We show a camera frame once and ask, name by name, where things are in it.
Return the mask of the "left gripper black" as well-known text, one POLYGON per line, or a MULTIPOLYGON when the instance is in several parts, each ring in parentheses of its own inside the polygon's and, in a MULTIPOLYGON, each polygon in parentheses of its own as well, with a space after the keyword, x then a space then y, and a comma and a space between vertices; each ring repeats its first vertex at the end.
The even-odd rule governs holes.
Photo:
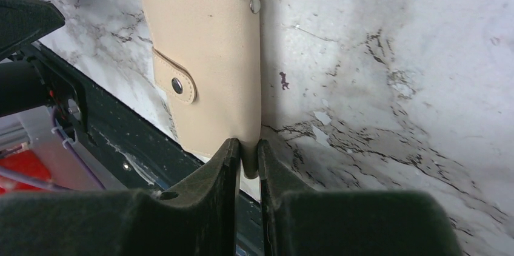
POLYGON ((1 0, 1 59, 64 24, 64 16, 51 2, 1 0))

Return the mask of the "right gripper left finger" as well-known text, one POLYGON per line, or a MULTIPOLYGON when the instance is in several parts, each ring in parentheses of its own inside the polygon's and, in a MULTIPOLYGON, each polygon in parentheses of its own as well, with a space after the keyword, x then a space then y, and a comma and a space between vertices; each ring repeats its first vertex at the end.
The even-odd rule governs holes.
POLYGON ((234 255, 240 144, 160 195, 142 189, 1 197, 2 255, 234 255))

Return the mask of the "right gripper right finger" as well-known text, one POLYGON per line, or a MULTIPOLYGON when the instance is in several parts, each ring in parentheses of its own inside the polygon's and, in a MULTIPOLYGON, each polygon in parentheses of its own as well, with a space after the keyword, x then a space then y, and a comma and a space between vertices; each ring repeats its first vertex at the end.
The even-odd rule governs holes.
POLYGON ((461 255, 442 206, 410 190, 317 191, 258 143, 266 255, 461 255))

